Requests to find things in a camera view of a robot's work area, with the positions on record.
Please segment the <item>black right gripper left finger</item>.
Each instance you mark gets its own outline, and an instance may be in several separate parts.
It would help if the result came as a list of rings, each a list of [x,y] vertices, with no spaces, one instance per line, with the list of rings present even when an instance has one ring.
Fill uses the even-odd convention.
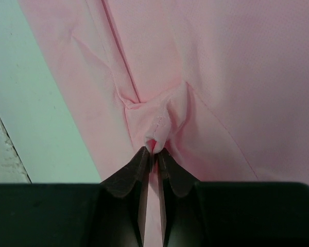
[[[98,184],[0,184],[0,246],[143,246],[150,154]]]

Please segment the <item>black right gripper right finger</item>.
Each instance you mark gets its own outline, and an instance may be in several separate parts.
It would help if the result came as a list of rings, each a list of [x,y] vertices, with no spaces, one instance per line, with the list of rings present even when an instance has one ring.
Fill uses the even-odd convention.
[[[164,246],[309,246],[309,186],[202,182],[157,155]]]

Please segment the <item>pink t shirt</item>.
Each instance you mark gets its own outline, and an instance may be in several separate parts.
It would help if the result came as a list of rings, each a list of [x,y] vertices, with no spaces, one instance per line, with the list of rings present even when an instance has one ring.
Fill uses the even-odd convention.
[[[102,179],[145,146],[309,185],[309,1],[20,1]]]

